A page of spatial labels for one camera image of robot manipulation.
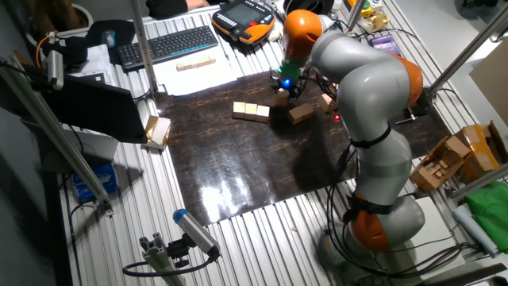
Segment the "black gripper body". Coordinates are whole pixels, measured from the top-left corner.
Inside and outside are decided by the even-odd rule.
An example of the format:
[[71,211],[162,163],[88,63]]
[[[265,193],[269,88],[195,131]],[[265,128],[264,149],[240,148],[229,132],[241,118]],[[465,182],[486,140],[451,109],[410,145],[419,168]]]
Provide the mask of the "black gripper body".
[[298,98],[301,94],[301,89],[299,87],[300,78],[299,77],[280,77],[278,75],[272,76],[272,85],[277,84],[279,86],[279,93],[284,91],[289,91],[291,93],[291,98]]

